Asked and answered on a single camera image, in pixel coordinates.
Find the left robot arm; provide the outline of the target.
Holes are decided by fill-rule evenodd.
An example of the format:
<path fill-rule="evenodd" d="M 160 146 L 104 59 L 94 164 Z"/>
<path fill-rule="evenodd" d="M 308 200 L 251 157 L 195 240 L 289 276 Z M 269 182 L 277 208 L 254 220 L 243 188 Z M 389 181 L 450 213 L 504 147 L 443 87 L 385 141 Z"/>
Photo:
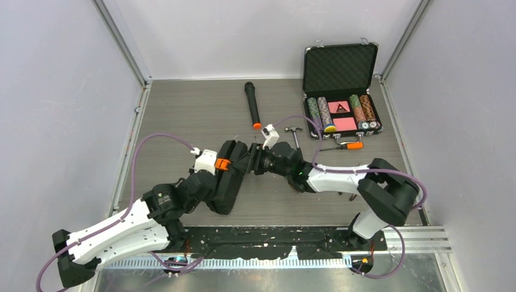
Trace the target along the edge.
<path fill-rule="evenodd" d="M 77 232 L 61 229 L 52 236 L 58 272 L 65 288 L 91 279 L 108 264 L 150 251 L 181 251 L 187 242 L 180 217 L 192 212 L 216 190 L 216 176 L 206 170 L 173 184 L 158 184 L 131 207 Z"/>

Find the black tool kit case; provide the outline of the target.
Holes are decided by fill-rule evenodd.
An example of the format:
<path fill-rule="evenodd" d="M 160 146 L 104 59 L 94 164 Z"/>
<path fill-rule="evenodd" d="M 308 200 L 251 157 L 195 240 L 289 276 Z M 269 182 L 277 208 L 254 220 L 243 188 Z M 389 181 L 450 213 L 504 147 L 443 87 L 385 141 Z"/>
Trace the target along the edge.
<path fill-rule="evenodd" d="M 249 147 L 240 141 L 226 141 L 218 152 L 218 157 L 228 159 L 228 170 L 217 170 L 217 186 L 213 197 L 207 203 L 211 211 L 227 215 L 234 207 L 237 195 L 247 173 L 250 154 Z"/>

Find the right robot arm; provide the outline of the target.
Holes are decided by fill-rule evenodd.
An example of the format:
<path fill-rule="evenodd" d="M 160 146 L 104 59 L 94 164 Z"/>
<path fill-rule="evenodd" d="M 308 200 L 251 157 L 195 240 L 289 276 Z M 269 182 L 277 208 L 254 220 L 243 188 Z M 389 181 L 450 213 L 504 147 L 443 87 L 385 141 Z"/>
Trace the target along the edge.
<path fill-rule="evenodd" d="M 361 196 L 368 209 L 357 214 L 344 241 L 364 249 L 372 237 L 387 226 L 403 226 L 413 208 L 419 186 L 406 173 L 381 158 L 358 167 L 330 167 L 304 160 L 286 142 L 272 147 L 254 145 L 242 159 L 247 172 L 269 172 L 286 178 L 298 192 L 338 192 Z"/>

